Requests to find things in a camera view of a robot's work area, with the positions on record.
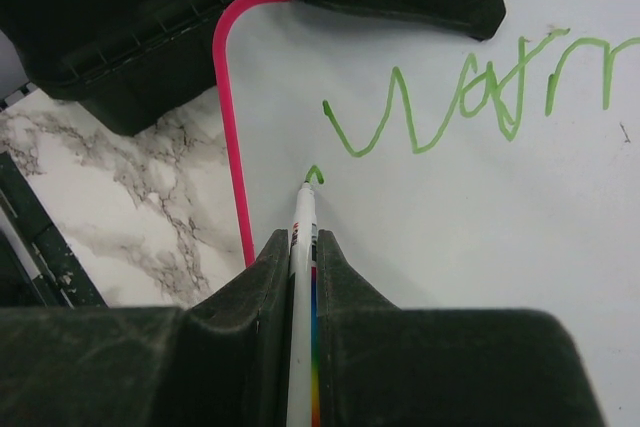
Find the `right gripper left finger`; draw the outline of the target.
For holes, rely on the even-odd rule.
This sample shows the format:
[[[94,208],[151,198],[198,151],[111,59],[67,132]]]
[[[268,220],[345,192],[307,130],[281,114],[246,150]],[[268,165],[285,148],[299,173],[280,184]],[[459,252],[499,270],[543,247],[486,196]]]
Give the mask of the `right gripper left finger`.
[[[2,424],[282,425],[288,246],[186,310],[3,308]]]

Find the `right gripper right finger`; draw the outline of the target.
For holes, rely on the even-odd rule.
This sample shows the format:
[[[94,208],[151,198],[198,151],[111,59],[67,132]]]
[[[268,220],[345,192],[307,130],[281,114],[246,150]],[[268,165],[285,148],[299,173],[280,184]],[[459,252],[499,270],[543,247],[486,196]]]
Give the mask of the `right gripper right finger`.
[[[317,241],[324,426],[601,426],[583,361],[552,315],[403,309]]]

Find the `white marker pen body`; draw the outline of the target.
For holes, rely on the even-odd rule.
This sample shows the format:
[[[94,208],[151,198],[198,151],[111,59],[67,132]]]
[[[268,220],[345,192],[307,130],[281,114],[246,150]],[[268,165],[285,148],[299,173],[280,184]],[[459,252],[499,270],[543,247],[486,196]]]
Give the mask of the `white marker pen body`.
[[[317,236],[315,194],[302,184],[296,198],[290,246],[293,280],[286,426],[312,425],[312,252]]]

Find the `pink-framed whiteboard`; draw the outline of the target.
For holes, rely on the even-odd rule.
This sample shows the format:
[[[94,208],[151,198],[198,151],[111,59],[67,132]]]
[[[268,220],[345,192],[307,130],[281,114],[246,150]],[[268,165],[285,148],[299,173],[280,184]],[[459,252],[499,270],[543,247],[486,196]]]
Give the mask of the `pink-framed whiteboard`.
[[[318,224],[403,307],[529,307],[639,422],[639,0],[504,0],[495,36],[237,0],[214,61],[244,258]]]

